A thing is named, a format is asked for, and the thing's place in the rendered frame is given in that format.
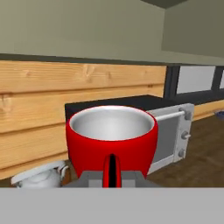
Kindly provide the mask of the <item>white kettle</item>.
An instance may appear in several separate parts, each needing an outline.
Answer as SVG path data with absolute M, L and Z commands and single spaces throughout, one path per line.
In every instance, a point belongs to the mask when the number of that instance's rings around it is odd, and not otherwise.
M 68 166 L 63 160 L 42 164 L 23 171 L 10 179 L 16 188 L 42 189 L 61 187 Z

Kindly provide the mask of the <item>black and silver toaster oven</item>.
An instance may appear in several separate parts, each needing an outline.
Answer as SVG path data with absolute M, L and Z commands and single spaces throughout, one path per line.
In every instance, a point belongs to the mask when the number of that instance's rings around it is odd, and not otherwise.
M 194 105 L 191 103 L 177 104 L 174 101 L 156 96 L 140 95 L 98 101 L 67 103 L 65 105 L 66 124 L 74 114 L 83 109 L 108 105 L 141 109 L 154 117 L 179 112 L 181 110 L 191 111 L 192 114 L 194 111 Z M 188 139 L 182 139 L 181 135 L 184 131 L 190 133 L 192 119 L 187 121 L 185 116 L 182 115 L 159 122 L 157 121 L 157 148 L 148 172 L 155 171 L 171 162 L 181 159 L 178 153 L 181 149 L 186 150 L 188 144 Z

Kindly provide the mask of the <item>grey-green wall cabinet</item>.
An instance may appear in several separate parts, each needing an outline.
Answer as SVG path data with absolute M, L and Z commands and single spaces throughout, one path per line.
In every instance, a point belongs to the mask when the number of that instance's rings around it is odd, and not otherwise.
M 186 0 L 167 9 L 162 50 L 187 64 L 224 66 L 224 0 Z
M 0 0 L 0 59 L 160 62 L 164 19 L 141 0 Z

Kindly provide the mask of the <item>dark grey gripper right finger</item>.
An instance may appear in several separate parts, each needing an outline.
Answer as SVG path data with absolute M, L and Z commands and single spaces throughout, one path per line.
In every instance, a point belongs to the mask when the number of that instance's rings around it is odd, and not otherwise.
M 123 171 L 122 187 L 158 187 L 154 182 L 145 179 L 140 171 Z

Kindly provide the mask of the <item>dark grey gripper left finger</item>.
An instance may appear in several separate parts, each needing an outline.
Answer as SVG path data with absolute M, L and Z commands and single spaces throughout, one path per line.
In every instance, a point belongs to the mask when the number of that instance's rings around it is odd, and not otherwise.
M 77 180 L 70 182 L 66 187 L 102 188 L 102 172 L 84 171 Z

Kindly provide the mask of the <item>red mug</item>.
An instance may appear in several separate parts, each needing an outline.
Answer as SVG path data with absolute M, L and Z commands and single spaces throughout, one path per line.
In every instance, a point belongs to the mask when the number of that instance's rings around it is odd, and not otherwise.
M 158 144 L 158 122 L 138 108 L 86 108 L 66 122 L 66 144 L 78 176 L 101 172 L 104 187 L 121 187 L 123 172 L 147 176 Z

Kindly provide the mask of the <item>dark framed window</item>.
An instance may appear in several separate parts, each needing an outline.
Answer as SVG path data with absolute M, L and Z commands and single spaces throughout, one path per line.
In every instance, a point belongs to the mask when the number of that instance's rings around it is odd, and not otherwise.
M 164 98 L 195 105 L 224 100 L 224 66 L 168 66 Z

